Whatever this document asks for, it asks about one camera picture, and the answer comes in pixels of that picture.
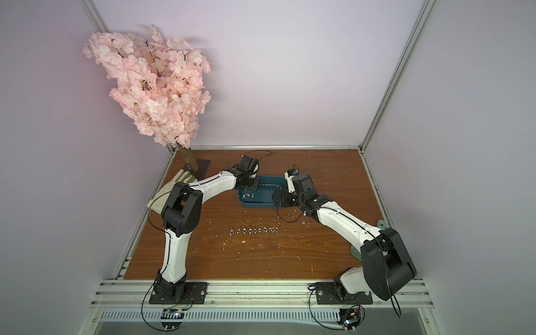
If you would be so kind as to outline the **teal plastic dustpan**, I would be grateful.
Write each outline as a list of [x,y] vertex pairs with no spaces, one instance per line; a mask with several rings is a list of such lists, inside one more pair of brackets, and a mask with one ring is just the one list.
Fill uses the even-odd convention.
[[[390,227],[390,224],[388,222],[386,222],[385,220],[379,220],[376,227],[379,230],[385,230],[385,229]],[[356,248],[355,246],[353,246],[353,245],[350,246],[350,252],[355,258],[357,258],[359,260],[361,259],[360,250],[358,248]]]

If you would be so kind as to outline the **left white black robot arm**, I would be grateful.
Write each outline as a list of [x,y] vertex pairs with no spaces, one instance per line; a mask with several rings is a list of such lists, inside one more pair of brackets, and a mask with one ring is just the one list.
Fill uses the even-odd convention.
[[173,186],[161,210],[166,249],[154,284],[157,293],[174,301],[185,295],[188,244],[200,223],[203,204],[226,191],[255,187],[259,167],[259,159],[243,156],[237,165],[213,177],[192,184],[177,182]]

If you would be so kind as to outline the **pink artificial blossom tree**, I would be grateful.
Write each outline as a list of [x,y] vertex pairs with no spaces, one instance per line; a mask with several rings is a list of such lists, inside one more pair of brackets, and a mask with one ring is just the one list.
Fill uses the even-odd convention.
[[154,25],[142,34],[98,32],[83,48],[86,57],[116,80],[110,97],[120,104],[142,135],[172,146],[194,172],[200,169],[191,149],[199,116],[211,100],[203,76],[211,66],[200,49],[184,39],[165,39]]

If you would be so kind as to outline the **teal plastic storage box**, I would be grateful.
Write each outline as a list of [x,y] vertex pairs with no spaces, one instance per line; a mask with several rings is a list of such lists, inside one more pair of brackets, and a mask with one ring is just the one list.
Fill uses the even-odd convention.
[[[256,191],[239,188],[237,198],[243,207],[249,209],[276,209],[272,195],[279,190],[288,190],[286,179],[282,176],[261,175]],[[254,193],[254,198],[247,198],[247,193]]]

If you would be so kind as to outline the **left small circuit board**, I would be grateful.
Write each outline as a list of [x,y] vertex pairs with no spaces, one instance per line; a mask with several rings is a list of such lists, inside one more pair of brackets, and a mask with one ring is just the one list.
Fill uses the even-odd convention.
[[184,322],[186,313],[179,308],[165,308],[162,311],[160,322],[164,332],[174,332]]

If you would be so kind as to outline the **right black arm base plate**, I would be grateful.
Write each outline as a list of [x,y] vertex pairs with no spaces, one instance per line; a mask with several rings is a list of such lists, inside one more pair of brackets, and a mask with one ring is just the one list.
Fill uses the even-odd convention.
[[373,298],[370,292],[347,293],[341,286],[334,282],[323,281],[309,285],[309,290],[315,297],[318,305],[371,305]]

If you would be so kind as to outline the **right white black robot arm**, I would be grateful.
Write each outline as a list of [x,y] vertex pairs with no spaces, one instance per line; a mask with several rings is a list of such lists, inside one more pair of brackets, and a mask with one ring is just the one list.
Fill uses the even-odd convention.
[[358,250],[362,266],[351,267],[334,278],[334,291],[344,302],[372,292],[383,301],[396,301],[396,293],[417,276],[400,234],[358,219],[328,195],[319,194],[311,177],[285,173],[287,189],[273,195],[277,207],[297,207],[304,216],[331,228]]

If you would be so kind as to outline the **aluminium front rail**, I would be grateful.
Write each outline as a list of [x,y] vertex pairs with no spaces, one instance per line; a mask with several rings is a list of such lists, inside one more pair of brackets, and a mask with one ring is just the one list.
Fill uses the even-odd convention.
[[[186,305],[203,300],[201,307],[305,307],[311,284],[306,280],[208,280],[205,289],[186,295]],[[152,296],[150,280],[104,280],[97,288],[91,307],[141,307]],[[393,299],[402,308],[428,307],[433,302],[422,280],[413,280]]]

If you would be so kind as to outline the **small circuit board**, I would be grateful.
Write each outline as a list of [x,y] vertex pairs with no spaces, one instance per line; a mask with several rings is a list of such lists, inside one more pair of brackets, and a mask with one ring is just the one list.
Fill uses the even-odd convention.
[[361,325],[363,319],[364,312],[361,306],[339,309],[338,324],[342,326],[344,331],[352,330],[354,332]]
[[165,308],[162,311],[160,322],[164,332],[174,332],[184,322],[186,313],[179,308]]

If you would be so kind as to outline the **right small circuit board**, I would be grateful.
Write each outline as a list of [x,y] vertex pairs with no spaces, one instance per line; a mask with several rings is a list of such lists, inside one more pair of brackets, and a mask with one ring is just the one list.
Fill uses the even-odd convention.
[[339,309],[338,324],[342,326],[344,331],[352,330],[354,332],[361,325],[363,319],[364,312],[361,306]]

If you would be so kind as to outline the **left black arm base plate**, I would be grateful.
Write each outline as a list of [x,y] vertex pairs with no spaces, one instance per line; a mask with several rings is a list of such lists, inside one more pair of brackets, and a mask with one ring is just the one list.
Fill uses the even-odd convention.
[[150,304],[204,304],[208,288],[207,282],[179,281],[169,283],[157,281],[154,285]]

